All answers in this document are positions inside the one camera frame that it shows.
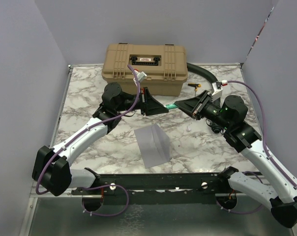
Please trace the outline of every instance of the gray wall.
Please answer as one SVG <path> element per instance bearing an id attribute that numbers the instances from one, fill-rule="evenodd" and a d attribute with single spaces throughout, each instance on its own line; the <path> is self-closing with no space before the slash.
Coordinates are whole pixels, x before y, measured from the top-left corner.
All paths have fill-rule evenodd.
<path id="1" fill-rule="evenodd" d="M 183 45 L 189 62 L 244 62 L 274 0 L 35 0 L 67 62 L 108 44 Z"/>
<path id="2" fill-rule="evenodd" d="M 32 0 L 0 1 L 0 236 L 18 235 L 67 64 Z"/>
<path id="3" fill-rule="evenodd" d="M 297 0 L 278 2 L 243 72 L 263 102 L 267 144 L 297 177 Z"/>

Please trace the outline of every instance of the white marble surface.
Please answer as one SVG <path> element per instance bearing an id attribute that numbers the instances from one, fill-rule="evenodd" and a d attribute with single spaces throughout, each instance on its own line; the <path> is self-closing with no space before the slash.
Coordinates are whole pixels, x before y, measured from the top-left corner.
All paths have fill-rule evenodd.
<path id="1" fill-rule="evenodd" d="M 218 80 L 243 81 L 238 66 L 203 66 Z M 101 103 L 101 95 L 107 84 L 101 76 L 102 67 L 75 67 L 70 81 L 56 143 L 65 140 L 87 123 Z M 163 104 L 194 96 L 194 89 L 188 82 L 201 83 L 202 88 L 210 89 L 210 84 L 202 77 L 189 73 L 179 97 L 156 96 Z M 224 87 L 223 97 L 229 94 L 240 95 L 249 106 L 246 121 L 258 130 L 257 121 L 246 88 L 239 84 Z M 144 168 L 134 129 L 151 124 L 160 124 L 171 140 L 171 161 L 149 169 Z M 214 134 L 205 120 L 195 121 L 179 109 L 167 114 L 143 117 L 137 112 L 133 117 L 122 118 L 119 125 L 102 139 L 96 141 L 82 153 L 72 169 L 89 167 L 100 174 L 128 173 L 197 173 L 219 172 L 225 167 L 234 166 L 240 171 L 256 171 L 256 168 L 238 154 L 225 141 L 222 135 Z"/>

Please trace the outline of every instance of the black cable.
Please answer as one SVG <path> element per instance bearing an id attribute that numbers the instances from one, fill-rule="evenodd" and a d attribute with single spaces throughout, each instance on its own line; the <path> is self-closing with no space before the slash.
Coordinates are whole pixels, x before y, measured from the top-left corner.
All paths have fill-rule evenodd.
<path id="1" fill-rule="evenodd" d="M 197 65 L 187 62 L 187 68 L 188 68 L 188 71 L 190 71 L 194 74 L 200 75 L 203 78 L 205 78 L 211 85 L 212 85 L 212 83 L 218 82 L 215 75 L 213 75 L 211 72 L 209 72 L 208 70 L 205 70 L 202 67 L 199 67 Z"/>
<path id="2" fill-rule="evenodd" d="M 199 67 L 197 65 L 194 65 L 194 64 L 191 64 L 191 63 L 188 63 L 188 62 L 187 62 L 187 69 L 188 69 L 188 71 L 190 71 L 190 72 L 192 72 L 194 74 L 200 75 L 203 78 L 205 78 L 211 84 L 212 90 L 214 90 L 213 86 L 212 86 L 212 83 L 218 82 L 215 75 L 213 75 L 211 72 L 209 72 L 208 70 L 205 70 L 202 67 Z M 220 100 L 221 99 L 217 99 L 217 100 L 213 101 L 213 104 L 216 105 L 216 106 L 221 107 L 221 101 Z M 210 124 L 208 126 L 211 127 L 211 130 L 215 134 L 218 134 L 218 133 L 220 133 L 222 131 L 222 128 L 220 126 L 218 126 L 217 124 L 215 124 L 214 122 L 210 122 Z"/>
<path id="3" fill-rule="evenodd" d="M 124 115 L 125 117 L 133 117 L 134 115 L 135 115 L 135 113 L 136 113 L 136 111 L 134 110 L 134 113 L 132 114 L 132 115 L 130 115 L 130 116 L 128 116 L 128 115 Z"/>

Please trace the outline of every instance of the purple cable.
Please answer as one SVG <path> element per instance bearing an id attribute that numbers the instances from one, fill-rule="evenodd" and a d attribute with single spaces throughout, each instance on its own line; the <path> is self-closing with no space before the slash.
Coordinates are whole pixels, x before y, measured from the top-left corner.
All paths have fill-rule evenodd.
<path id="1" fill-rule="evenodd" d="M 254 172 L 251 172 L 251 171 L 245 171 L 245 172 L 242 172 L 242 173 L 243 173 L 243 174 L 251 173 L 251 174 L 253 174 L 255 177 L 257 177 L 257 179 L 258 179 L 261 183 L 263 183 L 262 180 L 260 179 L 260 177 L 259 177 L 256 173 L 254 173 Z M 263 208 L 263 205 L 260 204 L 260 205 L 259 205 L 256 209 L 254 209 L 254 210 L 241 212 L 241 211 L 236 211 L 236 210 L 228 210 L 228 209 L 222 207 L 221 204 L 220 204 L 217 200 L 216 200 L 216 204 L 218 204 L 218 205 L 221 207 L 222 210 L 228 211 L 228 213 L 233 213 L 233 214 L 238 214 L 238 215 L 247 215 L 247 214 L 256 213 L 256 212 L 260 211 L 260 210 Z"/>
<path id="2" fill-rule="evenodd" d="M 86 211 L 87 213 L 92 214 L 92 215 L 105 216 L 105 217 L 116 216 L 116 215 L 120 215 L 121 213 L 123 213 L 128 208 L 128 205 L 129 205 L 129 195 L 128 195 L 127 190 L 124 187 L 122 187 L 120 185 L 117 185 L 117 184 L 107 184 L 107 185 L 103 185 L 103 186 L 99 186 L 99 187 L 95 187 L 95 188 L 84 188 L 84 189 L 85 190 L 96 190 L 96 189 L 100 189 L 100 188 L 114 187 L 114 186 L 121 188 L 125 192 L 125 194 L 127 196 L 127 201 L 125 203 L 124 208 L 121 211 L 119 211 L 118 213 L 115 213 L 115 214 L 94 213 L 92 211 L 86 210 L 85 206 L 84 206 L 84 202 L 82 201 L 82 207 L 83 207 L 84 211 Z"/>
<path id="3" fill-rule="evenodd" d="M 87 132 L 88 130 L 94 128 L 95 126 L 98 126 L 100 124 L 103 124 L 105 122 L 109 122 L 109 121 L 112 121 L 112 120 L 115 120 L 115 119 L 118 119 L 126 114 L 128 114 L 129 112 L 131 112 L 133 110 L 133 108 L 135 107 L 135 105 L 137 104 L 138 100 L 139 100 L 139 96 L 140 96 L 140 83 L 139 83 L 139 80 L 138 80 L 138 76 L 137 76 L 137 73 L 134 71 L 134 69 L 132 68 L 131 65 L 128 65 L 128 68 L 132 71 L 132 74 L 134 75 L 135 77 L 135 80 L 137 82 L 137 95 L 135 97 L 135 100 L 134 100 L 134 103 L 132 104 L 132 106 L 127 110 L 125 111 L 124 113 L 116 116 L 116 117 L 112 117 L 112 118 L 109 118 L 109 119 L 106 119 L 106 120 L 102 120 L 96 124 L 93 124 L 91 126 L 89 126 L 88 128 L 82 130 L 80 133 L 78 133 L 77 135 L 75 135 L 67 144 L 64 145 L 64 147 L 68 147 L 71 143 L 73 143 L 78 137 L 80 137 L 82 134 L 84 134 L 85 132 Z M 43 192 L 40 192 L 39 191 L 39 186 L 40 186 L 40 183 L 42 181 L 42 178 L 44 177 L 44 174 L 46 173 L 49 165 L 53 162 L 53 160 L 63 151 L 63 149 L 61 148 L 60 150 L 58 150 L 50 159 L 49 161 L 47 162 L 47 164 L 45 165 L 45 167 L 42 169 L 42 172 L 40 173 L 39 175 L 39 178 L 37 180 L 37 184 L 36 184 L 36 194 L 38 195 L 42 195 L 42 194 L 45 194 L 45 193 L 48 193 L 48 190 L 45 190 Z"/>
<path id="4" fill-rule="evenodd" d="M 265 150 L 269 160 L 272 162 L 272 164 L 278 169 L 279 172 L 281 172 L 282 175 L 285 176 L 285 178 L 297 189 L 297 184 L 291 179 L 291 177 L 289 177 L 289 175 L 287 173 L 285 173 L 285 171 L 279 166 L 279 164 L 273 159 L 273 157 L 271 156 L 271 154 L 269 153 L 269 150 L 267 149 L 267 125 L 266 125 L 266 115 L 262 106 L 262 102 L 260 100 L 260 98 L 258 97 L 257 93 L 252 89 L 251 86 L 245 84 L 244 82 L 241 81 L 236 81 L 236 80 L 229 80 L 228 83 L 237 83 L 237 84 L 241 84 L 241 85 L 245 85 L 248 89 L 250 89 L 252 91 L 252 93 L 255 95 L 260 109 L 261 109 L 261 113 L 262 113 L 262 129 L 263 129 L 263 140 L 262 140 L 262 144 L 263 144 L 263 149 Z"/>

